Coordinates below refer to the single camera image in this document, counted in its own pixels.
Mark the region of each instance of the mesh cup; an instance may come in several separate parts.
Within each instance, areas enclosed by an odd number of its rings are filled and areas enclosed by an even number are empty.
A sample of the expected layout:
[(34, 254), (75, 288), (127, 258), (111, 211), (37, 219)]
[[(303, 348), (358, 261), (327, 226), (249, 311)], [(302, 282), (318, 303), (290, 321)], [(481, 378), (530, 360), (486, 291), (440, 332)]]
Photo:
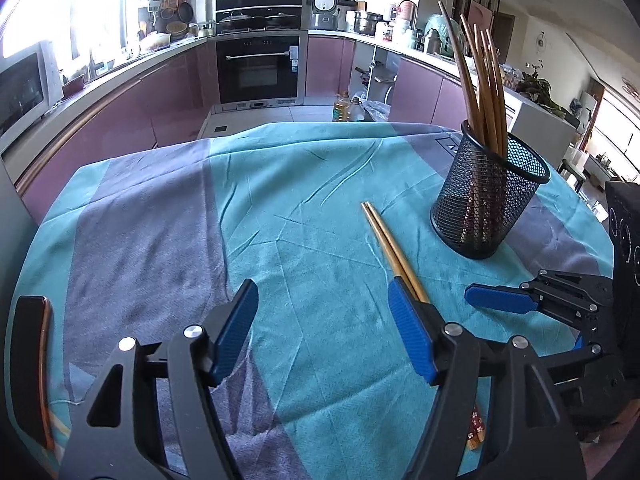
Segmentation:
[(462, 141), (431, 209), (438, 236), (462, 256), (481, 260), (497, 251), (550, 172), (529, 146), (509, 134), (508, 160), (471, 135), (462, 123)]

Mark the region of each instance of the ceiling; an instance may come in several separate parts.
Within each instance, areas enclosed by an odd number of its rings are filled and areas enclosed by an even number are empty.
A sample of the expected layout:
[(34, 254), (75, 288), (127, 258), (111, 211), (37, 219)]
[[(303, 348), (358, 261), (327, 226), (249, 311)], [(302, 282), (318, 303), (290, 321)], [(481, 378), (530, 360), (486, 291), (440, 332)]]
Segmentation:
[(595, 73), (613, 88), (623, 91), (623, 76), (640, 88), (640, 27), (622, 0), (509, 1), (567, 32)]

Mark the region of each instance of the oven handle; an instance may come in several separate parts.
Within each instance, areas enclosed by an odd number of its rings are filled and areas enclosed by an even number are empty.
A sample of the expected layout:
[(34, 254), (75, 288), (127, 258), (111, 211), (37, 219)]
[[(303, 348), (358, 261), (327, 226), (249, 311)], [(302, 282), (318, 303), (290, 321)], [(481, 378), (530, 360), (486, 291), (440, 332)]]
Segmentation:
[(245, 57), (267, 57), (267, 56), (287, 56), (289, 57), (291, 53), (287, 50), (286, 52), (276, 52), (274, 54), (247, 54), (246, 56), (225, 56), (226, 60), (231, 59), (244, 59)]

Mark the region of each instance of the pair of chopsticks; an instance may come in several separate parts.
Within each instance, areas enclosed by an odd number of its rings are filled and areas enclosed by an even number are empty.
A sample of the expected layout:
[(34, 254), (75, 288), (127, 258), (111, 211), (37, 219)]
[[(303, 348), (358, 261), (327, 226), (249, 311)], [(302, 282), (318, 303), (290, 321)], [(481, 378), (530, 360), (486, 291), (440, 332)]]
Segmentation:
[[(385, 253), (386, 260), (389, 266), (391, 266), (394, 275), (400, 276), (404, 280), (409, 292), (416, 300), (423, 303), (430, 303), (429, 297), (422, 287), (422, 283), (415, 275), (409, 261), (406, 259), (406, 256), (404, 256), (402, 249), (391, 234), (391, 231), (389, 231), (380, 213), (376, 211), (376, 208), (373, 207), (371, 202), (363, 202), (362, 209), (382, 247), (383, 253)], [(478, 412), (478, 407), (474, 406), (466, 446), (469, 449), (477, 449), (481, 442), (484, 442), (484, 423)]]
[(442, 2), (438, 2), (440, 12), (447, 23), (447, 30), (453, 47), (460, 81), (465, 96), (466, 114), (471, 131), (478, 142), (489, 147), (492, 152), (507, 158), (507, 115), (504, 105), (504, 88), (500, 64), (494, 40), (488, 30), (471, 31), (464, 16), (460, 16), (466, 39), (478, 73), (478, 95), (474, 91), (471, 74), (458, 37), (453, 31), (451, 20)]

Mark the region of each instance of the silver screw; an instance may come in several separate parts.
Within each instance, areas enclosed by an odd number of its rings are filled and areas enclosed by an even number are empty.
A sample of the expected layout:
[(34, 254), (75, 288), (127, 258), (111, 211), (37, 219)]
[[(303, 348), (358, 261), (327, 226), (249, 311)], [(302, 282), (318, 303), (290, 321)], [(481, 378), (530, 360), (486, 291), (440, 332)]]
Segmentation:
[(132, 337), (125, 337), (118, 343), (118, 348), (123, 352), (131, 350), (136, 345), (136, 340)]
[(200, 325), (190, 325), (184, 329), (184, 336), (188, 337), (189, 339), (195, 339), (197, 337), (200, 337), (202, 332), (203, 330)]
[(458, 323), (447, 323), (444, 326), (444, 333), (450, 336), (462, 334), (462, 327)]
[(529, 346), (529, 341), (527, 341), (527, 338), (521, 335), (517, 335), (516, 337), (514, 337), (511, 342), (516, 348), (519, 348), (521, 350)]

